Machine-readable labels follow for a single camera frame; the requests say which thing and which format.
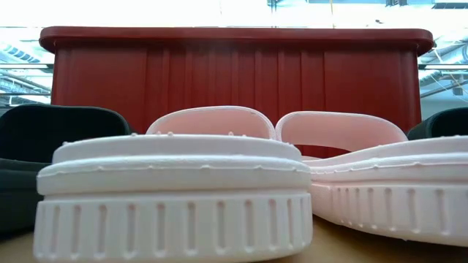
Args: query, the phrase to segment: wooden table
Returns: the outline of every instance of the wooden table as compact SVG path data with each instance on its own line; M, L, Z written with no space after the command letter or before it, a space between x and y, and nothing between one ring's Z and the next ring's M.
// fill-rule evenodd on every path
M32 233L0 243L1 263L33 263ZM304 252L269 263L468 262L468 248L380 237L314 218L314 239Z

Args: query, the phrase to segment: railing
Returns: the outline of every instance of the railing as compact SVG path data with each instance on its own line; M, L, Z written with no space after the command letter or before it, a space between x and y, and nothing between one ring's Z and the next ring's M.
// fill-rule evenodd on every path
M0 107L50 104L53 64L0 64Z

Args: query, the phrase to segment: pink shoe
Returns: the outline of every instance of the pink shoe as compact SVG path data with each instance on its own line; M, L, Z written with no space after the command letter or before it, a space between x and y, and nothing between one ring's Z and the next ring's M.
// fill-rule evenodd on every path
M296 112L278 140L351 153L304 161L316 216L360 231L468 246L468 136L407 141L369 115Z
M312 241L310 170L245 107L66 144L37 178L40 262L252 262Z

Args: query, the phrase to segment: rubber sole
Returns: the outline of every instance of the rubber sole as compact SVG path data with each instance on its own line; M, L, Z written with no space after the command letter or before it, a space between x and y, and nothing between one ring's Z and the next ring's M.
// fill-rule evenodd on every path
M40 262L245 262L312 241L306 191L77 195L37 211Z
M312 183L314 214L387 237L468 246L468 184L401 182Z

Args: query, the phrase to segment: red plastic crate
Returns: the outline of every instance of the red plastic crate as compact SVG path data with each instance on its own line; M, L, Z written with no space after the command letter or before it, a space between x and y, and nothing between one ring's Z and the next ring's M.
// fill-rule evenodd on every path
M421 121L417 56L433 40L421 29L50 27L40 44L56 54L53 104L106 107L139 132L222 104L273 123L297 110L366 113L407 131Z

